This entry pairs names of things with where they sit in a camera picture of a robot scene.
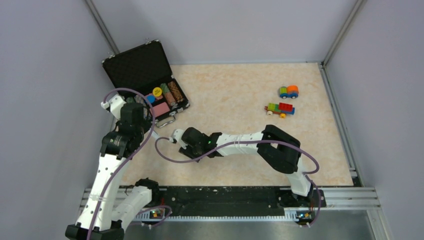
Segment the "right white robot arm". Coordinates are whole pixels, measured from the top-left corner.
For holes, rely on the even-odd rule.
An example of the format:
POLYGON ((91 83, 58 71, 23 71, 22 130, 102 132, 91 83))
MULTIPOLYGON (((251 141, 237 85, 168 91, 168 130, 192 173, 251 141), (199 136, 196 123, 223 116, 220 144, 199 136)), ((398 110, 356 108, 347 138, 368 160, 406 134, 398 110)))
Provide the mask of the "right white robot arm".
POLYGON ((256 133, 210 135, 189 127, 174 130, 171 138, 180 145, 181 154, 197 161, 204 157, 260 156, 272 169, 286 175, 297 205, 307 206, 314 198, 312 184, 303 173, 300 141, 275 125, 268 124, 256 133))

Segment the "white battery cover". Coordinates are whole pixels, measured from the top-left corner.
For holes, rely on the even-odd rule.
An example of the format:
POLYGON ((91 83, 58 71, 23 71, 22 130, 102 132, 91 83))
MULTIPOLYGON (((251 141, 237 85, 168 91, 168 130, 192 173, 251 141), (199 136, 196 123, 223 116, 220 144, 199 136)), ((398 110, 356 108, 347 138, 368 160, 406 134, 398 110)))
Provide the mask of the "white battery cover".
POLYGON ((161 136, 156 132, 156 131, 152 131, 151 132, 151 137, 154 138, 155 140, 157 140, 158 138, 160 138, 161 136))

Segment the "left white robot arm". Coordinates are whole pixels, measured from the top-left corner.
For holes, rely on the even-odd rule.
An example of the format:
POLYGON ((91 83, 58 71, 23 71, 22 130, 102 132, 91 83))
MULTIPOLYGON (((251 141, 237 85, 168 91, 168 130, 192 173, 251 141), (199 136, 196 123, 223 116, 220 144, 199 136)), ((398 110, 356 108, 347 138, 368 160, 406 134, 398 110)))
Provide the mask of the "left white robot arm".
POLYGON ((151 128, 141 103, 125 103, 120 109, 117 129, 102 139, 99 164, 89 198, 75 224, 68 225, 65 237, 70 240, 122 240, 130 223, 145 206, 160 202, 159 184, 140 179, 132 191, 115 207, 121 179, 130 156, 151 128))

